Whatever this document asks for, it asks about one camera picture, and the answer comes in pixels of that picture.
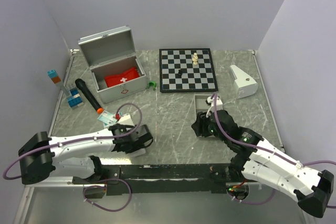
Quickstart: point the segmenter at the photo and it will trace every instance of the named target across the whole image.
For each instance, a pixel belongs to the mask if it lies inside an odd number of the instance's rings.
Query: cable connector
[[[297,160],[297,163],[296,163],[295,167],[296,167],[297,169],[301,169],[301,168],[303,168],[303,165],[300,163],[299,160]]]

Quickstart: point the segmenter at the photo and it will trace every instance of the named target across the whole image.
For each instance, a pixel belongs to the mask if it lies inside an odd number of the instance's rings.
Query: white wall
[[[59,90],[47,76],[64,75],[69,50],[42,0],[0,0],[0,170],[36,132],[49,129]],[[15,166],[10,175],[19,174]],[[0,178],[0,222],[12,223],[20,180]]]
[[[70,48],[130,25],[136,49],[257,49],[284,0],[44,0]]]
[[[285,0],[258,52],[285,149],[302,162],[336,161],[335,17],[336,0]],[[327,209],[320,223],[335,218]]]

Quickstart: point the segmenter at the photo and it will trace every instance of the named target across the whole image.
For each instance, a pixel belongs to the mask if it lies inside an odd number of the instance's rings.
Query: black and white chessboard
[[[197,53],[198,64],[192,58]],[[218,91],[211,51],[205,49],[160,49],[160,91],[214,92]]]

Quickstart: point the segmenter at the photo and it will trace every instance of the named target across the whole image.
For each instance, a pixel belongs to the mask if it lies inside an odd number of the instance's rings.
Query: gray marble surface
[[[159,85],[159,51],[137,51],[137,56],[149,78]],[[262,89],[260,77],[250,51],[212,51],[219,94],[225,110],[240,126],[251,128],[267,138],[275,147],[280,147],[279,138],[271,117],[267,99]],[[91,73],[83,55],[77,52],[70,68],[67,83],[74,83],[82,78],[93,95],[100,102]],[[233,80],[229,66],[235,64],[252,76],[259,84],[255,95],[243,99],[235,99]],[[97,113],[86,98],[81,95],[84,105],[72,110],[63,97],[52,131],[53,136],[72,136],[102,130],[97,120]],[[122,153],[95,153],[102,164],[203,164],[229,163],[235,155],[224,143],[214,137],[196,137],[191,129],[195,121],[193,102],[194,93],[160,93],[147,89],[126,98],[103,105],[109,112],[126,103],[137,104],[143,112],[143,124],[147,124],[154,143],[147,153],[129,158]],[[139,115],[132,107],[122,109],[123,113],[131,113],[133,121]]]

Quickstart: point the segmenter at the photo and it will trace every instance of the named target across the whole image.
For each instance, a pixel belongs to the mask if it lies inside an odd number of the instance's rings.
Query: green clip
[[[149,81],[147,88],[149,89],[150,86],[153,86],[153,90],[156,89],[156,81]]]

